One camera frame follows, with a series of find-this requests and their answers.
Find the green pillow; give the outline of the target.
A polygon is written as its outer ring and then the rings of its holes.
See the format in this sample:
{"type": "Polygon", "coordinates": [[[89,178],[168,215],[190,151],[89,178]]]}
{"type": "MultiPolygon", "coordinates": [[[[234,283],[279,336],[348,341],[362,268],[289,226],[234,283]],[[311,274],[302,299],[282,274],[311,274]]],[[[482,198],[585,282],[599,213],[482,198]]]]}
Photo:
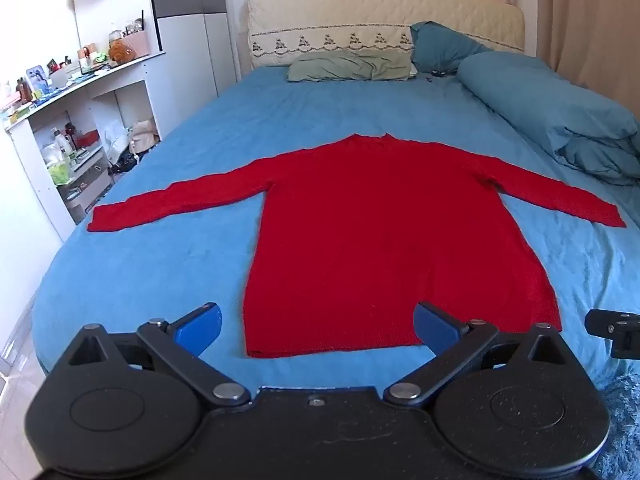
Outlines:
{"type": "Polygon", "coordinates": [[[288,81],[398,81],[411,79],[417,74],[408,53],[342,49],[301,55],[288,68],[288,81]]]}

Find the blue bed sheet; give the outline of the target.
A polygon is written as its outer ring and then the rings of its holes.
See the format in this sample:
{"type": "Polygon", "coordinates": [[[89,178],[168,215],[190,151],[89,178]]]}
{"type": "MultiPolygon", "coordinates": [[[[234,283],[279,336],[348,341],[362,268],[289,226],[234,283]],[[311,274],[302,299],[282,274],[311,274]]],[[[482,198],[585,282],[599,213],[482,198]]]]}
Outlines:
{"type": "Polygon", "coordinates": [[[639,190],[561,165],[454,77],[254,70],[125,174],[40,286],[37,358],[213,302],[204,359],[250,390],[384,388],[432,357],[422,300],[557,327],[594,383],[638,372],[584,326],[639,309],[639,190]]]}

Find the pink ribbed container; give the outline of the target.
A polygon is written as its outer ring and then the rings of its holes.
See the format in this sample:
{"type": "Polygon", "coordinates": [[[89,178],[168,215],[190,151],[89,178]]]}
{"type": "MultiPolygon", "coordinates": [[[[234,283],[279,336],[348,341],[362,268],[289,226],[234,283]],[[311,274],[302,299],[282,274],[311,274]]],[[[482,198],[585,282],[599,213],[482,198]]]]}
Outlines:
{"type": "Polygon", "coordinates": [[[134,52],[135,58],[143,58],[151,53],[148,34],[145,30],[125,36],[122,42],[134,52]]]}

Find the white shelf desk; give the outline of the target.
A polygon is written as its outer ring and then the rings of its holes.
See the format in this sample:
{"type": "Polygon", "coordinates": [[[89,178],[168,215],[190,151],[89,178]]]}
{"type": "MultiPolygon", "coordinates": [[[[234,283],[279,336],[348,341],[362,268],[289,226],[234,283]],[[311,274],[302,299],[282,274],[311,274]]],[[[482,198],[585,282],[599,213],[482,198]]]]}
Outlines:
{"type": "Polygon", "coordinates": [[[3,126],[60,240],[112,185],[122,151],[145,153],[177,125],[163,68],[157,53],[101,70],[3,126]]]}

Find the dark teal pillow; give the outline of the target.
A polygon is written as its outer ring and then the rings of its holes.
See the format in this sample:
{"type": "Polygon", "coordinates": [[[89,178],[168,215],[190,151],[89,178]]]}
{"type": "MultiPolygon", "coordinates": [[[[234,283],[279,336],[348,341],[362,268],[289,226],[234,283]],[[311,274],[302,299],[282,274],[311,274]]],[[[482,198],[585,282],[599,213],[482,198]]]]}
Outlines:
{"type": "Polygon", "coordinates": [[[454,74],[465,58],[489,51],[484,44],[435,22],[413,24],[410,32],[411,62],[420,73],[454,74]]]}

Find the white grey wardrobe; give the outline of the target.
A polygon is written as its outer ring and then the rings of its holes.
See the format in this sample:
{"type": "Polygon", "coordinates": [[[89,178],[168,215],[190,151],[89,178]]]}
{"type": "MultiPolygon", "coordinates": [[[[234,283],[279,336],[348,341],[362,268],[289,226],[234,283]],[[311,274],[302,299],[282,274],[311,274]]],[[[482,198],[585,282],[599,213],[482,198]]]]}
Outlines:
{"type": "Polygon", "coordinates": [[[227,0],[152,0],[166,91],[155,113],[170,133],[238,82],[227,0]]]}

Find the cream quilted headboard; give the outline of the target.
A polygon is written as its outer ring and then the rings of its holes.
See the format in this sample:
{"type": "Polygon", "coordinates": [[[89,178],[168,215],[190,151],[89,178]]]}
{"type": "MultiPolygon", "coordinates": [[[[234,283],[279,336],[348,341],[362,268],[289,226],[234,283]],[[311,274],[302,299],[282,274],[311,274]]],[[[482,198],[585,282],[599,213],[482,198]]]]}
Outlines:
{"type": "Polygon", "coordinates": [[[287,66],[308,52],[410,52],[410,27],[435,22],[486,47],[524,51],[522,11],[494,0],[247,0],[254,68],[287,66]]]}

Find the rolled blue duvet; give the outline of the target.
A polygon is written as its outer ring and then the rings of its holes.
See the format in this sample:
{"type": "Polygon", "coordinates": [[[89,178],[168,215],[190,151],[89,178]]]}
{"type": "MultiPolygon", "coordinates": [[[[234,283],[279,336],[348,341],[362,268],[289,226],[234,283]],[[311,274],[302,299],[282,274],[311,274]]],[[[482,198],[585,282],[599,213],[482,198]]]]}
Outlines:
{"type": "Polygon", "coordinates": [[[469,56],[457,76],[559,164],[611,184],[639,182],[639,122],[623,105],[522,54],[469,56]]]}

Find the orange plush on desk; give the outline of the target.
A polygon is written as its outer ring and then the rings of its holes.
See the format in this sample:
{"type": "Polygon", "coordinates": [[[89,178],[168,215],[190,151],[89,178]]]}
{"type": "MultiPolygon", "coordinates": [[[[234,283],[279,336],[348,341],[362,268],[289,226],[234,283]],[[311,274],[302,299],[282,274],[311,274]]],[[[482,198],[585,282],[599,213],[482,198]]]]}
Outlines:
{"type": "Polygon", "coordinates": [[[116,39],[110,43],[108,57],[115,65],[131,62],[136,58],[136,52],[123,39],[116,39]]]}

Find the white lotion bottle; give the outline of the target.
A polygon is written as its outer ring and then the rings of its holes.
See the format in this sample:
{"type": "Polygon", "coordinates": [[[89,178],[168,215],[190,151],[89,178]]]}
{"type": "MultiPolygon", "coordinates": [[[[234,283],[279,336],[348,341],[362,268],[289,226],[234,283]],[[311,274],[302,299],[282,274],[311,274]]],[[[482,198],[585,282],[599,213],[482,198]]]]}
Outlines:
{"type": "Polygon", "coordinates": [[[60,149],[66,162],[69,162],[72,159],[72,156],[75,151],[72,147],[72,144],[68,142],[66,135],[62,133],[60,130],[58,130],[57,128],[53,129],[53,133],[54,133],[55,143],[58,144],[58,148],[60,149]]]}

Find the red box on shelf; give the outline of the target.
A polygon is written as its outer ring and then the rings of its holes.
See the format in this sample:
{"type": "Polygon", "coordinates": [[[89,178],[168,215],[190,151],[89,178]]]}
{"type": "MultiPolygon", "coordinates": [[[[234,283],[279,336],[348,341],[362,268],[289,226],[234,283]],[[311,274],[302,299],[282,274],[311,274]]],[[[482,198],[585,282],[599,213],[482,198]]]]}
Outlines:
{"type": "Polygon", "coordinates": [[[88,148],[96,142],[99,142],[100,135],[96,130],[91,130],[86,133],[76,131],[73,134],[73,139],[76,144],[76,148],[88,148]]]}

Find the beige curtain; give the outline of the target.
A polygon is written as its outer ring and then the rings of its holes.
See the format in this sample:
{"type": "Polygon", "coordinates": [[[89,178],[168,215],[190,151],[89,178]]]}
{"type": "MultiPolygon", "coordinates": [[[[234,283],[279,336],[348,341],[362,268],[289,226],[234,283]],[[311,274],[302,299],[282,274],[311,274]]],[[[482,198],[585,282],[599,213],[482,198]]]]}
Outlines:
{"type": "Polygon", "coordinates": [[[639,113],[639,0],[538,0],[537,56],[639,113]]]}

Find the beige bag under desk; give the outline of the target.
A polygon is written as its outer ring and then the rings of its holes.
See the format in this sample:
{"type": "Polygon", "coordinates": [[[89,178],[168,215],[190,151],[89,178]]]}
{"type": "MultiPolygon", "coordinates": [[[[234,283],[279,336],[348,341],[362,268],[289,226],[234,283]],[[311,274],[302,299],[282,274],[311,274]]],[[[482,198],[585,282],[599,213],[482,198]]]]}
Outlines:
{"type": "Polygon", "coordinates": [[[154,118],[139,120],[130,128],[129,151],[132,154],[143,154],[159,143],[160,135],[157,132],[154,118]]]}

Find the blue fluffy rug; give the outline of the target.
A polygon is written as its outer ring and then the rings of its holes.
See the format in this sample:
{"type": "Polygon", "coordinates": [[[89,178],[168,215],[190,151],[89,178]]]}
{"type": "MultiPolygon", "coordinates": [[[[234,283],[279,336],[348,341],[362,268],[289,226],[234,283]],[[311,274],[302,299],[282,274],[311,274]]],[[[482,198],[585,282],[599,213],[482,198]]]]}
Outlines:
{"type": "Polygon", "coordinates": [[[636,480],[640,476],[639,375],[617,377],[602,394],[611,430],[594,470],[602,479],[636,480]]]}

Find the red knit sweater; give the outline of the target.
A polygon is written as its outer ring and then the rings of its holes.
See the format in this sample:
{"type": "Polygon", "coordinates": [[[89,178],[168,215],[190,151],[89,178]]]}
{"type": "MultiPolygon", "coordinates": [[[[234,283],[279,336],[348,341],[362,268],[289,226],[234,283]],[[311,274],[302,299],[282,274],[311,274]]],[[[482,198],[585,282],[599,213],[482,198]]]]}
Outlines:
{"type": "Polygon", "coordinates": [[[416,343],[426,301],[505,332],[561,323],[544,267],[502,196],[619,228],[599,197],[440,143],[348,138],[96,207],[114,232],[264,196],[243,297],[245,348],[283,358],[416,343]]]}

